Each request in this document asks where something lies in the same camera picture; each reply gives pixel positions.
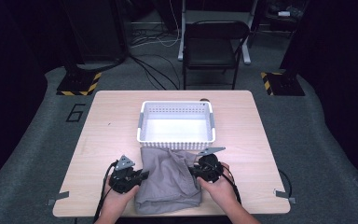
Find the table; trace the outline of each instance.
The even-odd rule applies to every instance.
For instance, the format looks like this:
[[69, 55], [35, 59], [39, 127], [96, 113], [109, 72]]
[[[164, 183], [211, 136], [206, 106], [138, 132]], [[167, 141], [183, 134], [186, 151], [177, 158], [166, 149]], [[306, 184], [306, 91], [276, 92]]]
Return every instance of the table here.
[[[269, 141], [249, 91], [98, 91], [89, 110], [60, 192], [69, 197], [58, 200], [56, 217], [93, 217], [101, 195], [104, 174], [122, 155], [142, 169], [140, 144], [136, 140], [143, 101], [210, 100], [216, 129], [213, 147], [226, 147], [216, 153], [230, 165], [242, 205], [252, 214], [282, 214], [290, 210], [287, 199], [274, 190], [284, 187]], [[159, 216], [224, 215], [206, 190], [200, 207]], [[128, 203], [123, 217], [137, 217], [134, 201]]]
[[[185, 39], [185, 30], [186, 24], [193, 23], [196, 21], [243, 21], [245, 22], [249, 28], [252, 27], [254, 15], [255, 15], [255, 8], [257, 6], [258, 0], [254, 0], [252, 4], [252, 10], [250, 12], [217, 12], [217, 11], [193, 11], [193, 10], [186, 10], [186, 0], [182, 2], [182, 36], [181, 42], [179, 46], [179, 53], [178, 53], [178, 60], [183, 60], [183, 47], [184, 47], [184, 39]], [[247, 47], [247, 39], [245, 40], [242, 46], [242, 58], [243, 62], [247, 65], [251, 64], [251, 58], [249, 55], [249, 50]]]

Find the gray cloth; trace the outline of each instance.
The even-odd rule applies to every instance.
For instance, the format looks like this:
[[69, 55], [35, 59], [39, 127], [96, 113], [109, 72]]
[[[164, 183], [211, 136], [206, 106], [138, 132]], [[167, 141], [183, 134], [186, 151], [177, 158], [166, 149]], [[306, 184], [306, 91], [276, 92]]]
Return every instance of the gray cloth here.
[[141, 147], [141, 155], [149, 177], [135, 196], [137, 213], [155, 215], [200, 205], [200, 185], [188, 171], [194, 166], [195, 154]]

